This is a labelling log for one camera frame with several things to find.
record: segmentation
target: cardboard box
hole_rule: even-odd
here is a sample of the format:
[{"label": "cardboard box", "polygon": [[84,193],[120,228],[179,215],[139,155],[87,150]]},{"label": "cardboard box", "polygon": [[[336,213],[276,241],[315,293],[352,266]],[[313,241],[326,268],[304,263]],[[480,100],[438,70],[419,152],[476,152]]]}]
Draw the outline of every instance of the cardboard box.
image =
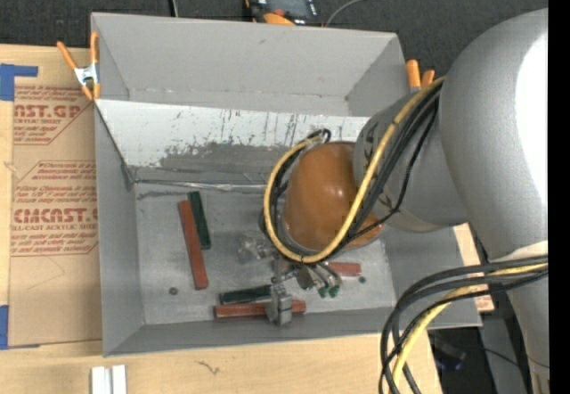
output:
[{"label": "cardboard box", "polygon": [[[79,65],[89,60],[71,52]],[[10,244],[0,244],[10,252],[8,344],[101,338],[94,107],[55,47],[0,45],[0,63],[37,67],[34,78],[16,77],[3,112],[2,139],[13,137],[0,168],[1,186],[13,183],[3,193]]]}]

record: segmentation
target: blue tape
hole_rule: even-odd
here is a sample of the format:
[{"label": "blue tape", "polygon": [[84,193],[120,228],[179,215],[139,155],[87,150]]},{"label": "blue tape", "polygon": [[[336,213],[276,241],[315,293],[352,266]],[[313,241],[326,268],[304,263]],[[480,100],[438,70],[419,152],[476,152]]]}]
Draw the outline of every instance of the blue tape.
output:
[{"label": "blue tape", "polygon": [[8,348],[8,306],[0,307],[0,349]]},{"label": "blue tape", "polygon": [[37,77],[37,66],[0,64],[0,101],[14,100],[14,80],[16,77]]}]

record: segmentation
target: wire bundle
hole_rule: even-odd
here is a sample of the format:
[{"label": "wire bundle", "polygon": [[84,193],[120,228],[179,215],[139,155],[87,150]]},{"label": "wire bundle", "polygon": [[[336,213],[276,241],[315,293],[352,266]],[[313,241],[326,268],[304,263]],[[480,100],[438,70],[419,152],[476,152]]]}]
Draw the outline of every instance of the wire bundle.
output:
[{"label": "wire bundle", "polygon": [[[465,278],[465,275],[483,274],[484,276]],[[411,390],[420,394],[417,383],[406,365],[413,344],[433,319],[445,308],[457,300],[472,299],[496,291],[508,291],[533,282],[548,275],[548,256],[494,262],[482,266],[458,267],[438,274],[430,275],[412,285],[398,300],[390,314],[380,338],[380,360],[382,375],[379,380],[379,392],[384,392],[383,380],[386,379],[388,392],[397,394],[401,374],[403,373]],[[480,285],[488,288],[480,290]],[[450,291],[442,299],[436,300],[417,314],[400,333],[399,319],[406,308],[435,294]],[[388,339],[393,336],[394,347],[388,353]]]},{"label": "wire bundle", "polygon": [[[297,252],[280,240],[275,229],[277,227],[277,200],[287,187],[287,184],[283,184],[282,181],[285,173],[293,162],[303,151],[315,143],[322,142],[323,140],[327,142],[330,138],[330,132],[324,130],[313,133],[281,157],[273,168],[267,187],[265,188],[263,221],[260,226],[275,248],[285,258],[305,264],[324,261],[337,254],[357,237],[360,237],[372,228],[387,221],[398,211],[405,195],[411,168],[419,156],[419,151],[428,137],[431,127],[436,121],[439,92],[443,81],[444,78],[439,78],[430,86],[414,94],[394,117],[370,157],[370,163],[366,168],[362,183],[348,215],[343,221],[343,225],[330,244],[316,254]],[[371,213],[372,207],[378,197],[384,192],[384,186],[402,156],[404,149],[409,145],[411,138],[424,124],[426,124],[426,126],[408,163],[403,186],[396,205],[385,217],[359,230],[364,219]]]}]

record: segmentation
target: black device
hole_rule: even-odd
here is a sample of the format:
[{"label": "black device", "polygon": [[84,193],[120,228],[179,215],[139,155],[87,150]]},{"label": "black device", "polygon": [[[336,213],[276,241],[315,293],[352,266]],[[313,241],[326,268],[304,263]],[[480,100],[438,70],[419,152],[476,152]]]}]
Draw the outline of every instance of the black device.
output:
[{"label": "black device", "polygon": [[244,0],[244,9],[257,23],[321,26],[313,0]]}]

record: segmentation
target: yellow cable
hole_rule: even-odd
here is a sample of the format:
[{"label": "yellow cable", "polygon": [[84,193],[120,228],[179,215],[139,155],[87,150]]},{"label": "yellow cable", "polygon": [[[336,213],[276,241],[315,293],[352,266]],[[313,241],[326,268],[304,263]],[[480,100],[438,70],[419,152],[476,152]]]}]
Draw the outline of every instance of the yellow cable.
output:
[{"label": "yellow cable", "polygon": [[[488,276],[495,276],[495,275],[511,275],[511,274],[523,274],[525,272],[532,272],[536,269],[540,269],[543,267],[547,267],[548,263],[542,263],[533,266],[521,266],[521,267],[512,267],[508,269],[497,270],[496,272],[490,273]],[[463,286],[461,288],[457,288],[456,290],[451,291],[448,293],[444,300],[451,300],[461,294],[466,294],[469,292],[476,291],[479,285],[473,286]],[[447,306],[449,306],[451,302],[446,302],[441,304],[435,308],[432,308],[423,318],[421,318],[416,325],[414,326],[413,330],[410,332],[409,337],[406,339],[406,342],[402,346],[402,351],[398,355],[398,358],[394,365],[394,370],[392,371],[392,375],[394,377],[394,383],[398,384],[400,381],[400,376],[402,375],[403,365],[406,362],[406,359],[410,355],[410,351],[413,348],[416,340],[418,339],[419,335],[428,327],[428,325],[434,320],[434,318],[439,315]]]},{"label": "yellow cable", "polygon": [[380,163],[380,160],[382,159],[382,155],[384,154],[384,151],[387,147],[387,143],[390,140],[390,138],[392,137],[392,135],[394,135],[395,129],[397,127],[397,125],[402,122],[402,120],[406,117],[406,115],[408,115],[408,113],[410,113],[410,111],[416,106],[416,104],[421,101],[423,98],[425,98],[426,96],[428,96],[430,93],[432,93],[434,90],[436,90],[444,81],[444,78],[441,77],[437,80],[435,80],[434,82],[432,82],[431,85],[426,86],[426,88],[423,88],[422,90],[418,91],[411,99],[410,101],[408,101],[403,107],[402,109],[398,112],[398,114],[394,117],[394,120],[392,122],[392,124],[388,127],[388,129],[386,130],[386,132],[384,133],[384,135],[382,136],[382,139],[379,142],[378,147],[376,148],[376,151],[374,152],[374,155],[372,157],[372,160],[370,161],[370,165],[368,166],[368,168],[366,169],[366,173],[364,175],[364,179],[362,180],[362,183],[358,189],[358,192],[356,194],[356,197],[354,198],[354,202],[353,205],[351,206],[350,210],[348,211],[348,215],[346,216],[345,221],[343,222],[343,225],[340,227],[340,230],[338,231],[337,235],[335,236],[335,238],[329,243],[329,245],[327,245],[322,251],[320,251],[319,253],[313,254],[313,255],[299,255],[298,253],[291,251],[289,248],[287,248],[280,240],[279,237],[277,236],[277,234],[275,233],[275,229],[273,228],[273,222],[271,220],[271,209],[270,209],[270,197],[271,197],[271,190],[273,189],[273,183],[275,181],[275,178],[277,176],[277,173],[279,172],[282,164],[288,159],[290,158],[295,152],[298,152],[299,150],[301,150],[302,148],[305,148],[305,146],[307,146],[308,144],[305,143],[311,143],[314,142],[314,140],[309,140],[309,141],[304,141],[301,144],[296,145],[293,149],[289,150],[275,165],[275,167],[273,168],[273,171],[271,173],[271,175],[269,176],[269,180],[267,182],[267,187],[265,188],[265,195],[264,195],[264,219],[265,219],[265,227],[267,229],[267,233],[269,235],[269,238],[271,239],[273,245],[275,246],[275,248],[284,256],[286,256],[289,259],[293,259],[295,261],[298,262],[305,262],[305,263],[315,263],[315,262],[319,262],[322,259],[326,258],[327,256],[329,256],[331,254],[331,252],[333,252],[338,245],[342,242],[342,240],[345,238],[346,233],[348,232],[348,228],[350,227],[350,225],[352,224],[352,222],[354,221],[354,217],[356,216],[356,213],[358,212],[358,209],[361,207],[362,205],[362,201],[364,199],[364,195],[366,194],[366,191],[368,189],[368,185],[370,184],[372,177],[374,176],[374,173],[378,167],[378,164]]}]

